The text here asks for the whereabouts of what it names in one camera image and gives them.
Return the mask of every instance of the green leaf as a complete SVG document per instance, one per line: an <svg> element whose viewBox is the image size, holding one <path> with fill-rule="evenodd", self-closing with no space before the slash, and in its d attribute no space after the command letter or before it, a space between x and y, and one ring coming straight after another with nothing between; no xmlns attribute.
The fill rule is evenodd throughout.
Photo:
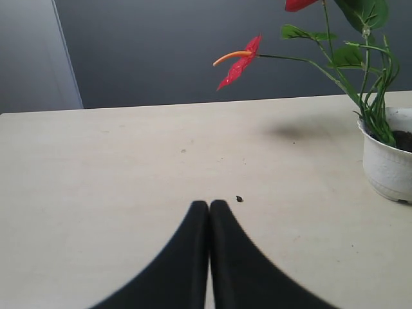
<svg viewBox="0 0 412 309"><path fill-rule="evenodd" d="M362 69L364 66L363 55L356 46L343 46L333 53L335 66L340 69Z"/></svg>
<svg viewBox="0 0 412 309"><path fill-rule="evenodd" d="M303 38L303 39L310 39L313 41L327 41L328 40L327 33L307 32L291 24L284 25L282 27L281 33L282 33L283 39ZM337 35L331 33L330 39L332 40L337 39Z"/></svg>
<svg viewBox="0 0 412 309"><path fill-rule="evenodd" d="M389 8L385 0L335 0L349 23L360 33L386 24Z"/></svg>

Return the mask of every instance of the gray wall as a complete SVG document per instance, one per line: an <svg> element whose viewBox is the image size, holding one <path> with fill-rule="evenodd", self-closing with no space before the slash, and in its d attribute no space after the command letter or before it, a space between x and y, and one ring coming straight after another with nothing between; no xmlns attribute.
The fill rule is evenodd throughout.
<svg viewBox="0 0 412 309"><path fill-rule="evenodd" d="M0 113L82 108L52 0L0 0Z"/></svg>
<svg viewBox="0 0 412 309"><path fill-rule="evenodd" d="M402 63L393 89L412 89L412 3L388 0L385 32ZM232 62L212 67L259 33L261 53L322 59L311 42L281 41L282 24L323 31L320 3L297 14L284 0L56 0L86 108L300 97L340 93L307 64L256 59L216 92ZM333 1L332 30L359 39Z"/></svg>

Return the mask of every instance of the potted plant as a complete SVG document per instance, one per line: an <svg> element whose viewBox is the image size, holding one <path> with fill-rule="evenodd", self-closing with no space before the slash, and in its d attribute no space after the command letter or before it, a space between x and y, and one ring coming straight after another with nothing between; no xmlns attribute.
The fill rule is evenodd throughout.
<svg viewBox="0 0 412 309"><path fill-rule="evenodd" d="M378 40L373 31L388 20L385 0L334 0L349 24L360 33L360 42L344 41L337 46L337 38L330 31L326 0L286 0L285 10L297 12L318 3L325 18L325 32L309 32L291 24L281 29L283 39L307 39L318 45L326 65L310 59L258 53L262 36L253 38L244 50L224 55L213 65L240 57L232 65L218 90L240 77L255 59L284 59L310 64L324 73L357 105L358 125L364 134L363 166L373 188L384 197L412 203L412 109L387 108L385 93L396 79L400 65L389 47L388 38ZM371 55L379 55L373 63ZM345 70L358 70L364 76L362 84L354 86Z"/></svg>

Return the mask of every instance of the black object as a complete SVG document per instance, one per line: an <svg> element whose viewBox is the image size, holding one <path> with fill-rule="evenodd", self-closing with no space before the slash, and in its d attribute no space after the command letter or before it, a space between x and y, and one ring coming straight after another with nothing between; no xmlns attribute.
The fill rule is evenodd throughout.
<svg viewBox="0 0 412 309"><path fill-rule="evenodd" d="M210 223L216 309L334 308L292 281L262 255L225 201L212 203Z"/></svg>
<svg viewBox="0 0 412 309"><path fill-rule="evenodd" d="M208 219L207 204L193 202L174 236L151 264L93 309L203 309Z"/></svg>

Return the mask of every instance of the table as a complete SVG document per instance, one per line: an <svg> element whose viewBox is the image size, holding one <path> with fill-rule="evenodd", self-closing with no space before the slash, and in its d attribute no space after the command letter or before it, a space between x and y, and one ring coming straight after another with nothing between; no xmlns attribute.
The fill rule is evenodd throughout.
<svg viewBox="0 0 412 309"><path fill-rule="evenodd" d="M412 208L367 183L353 109L331 96L1 115L0 308L93 305L199 199L226 199L280 269L334 305L408 308Z"/></svg>

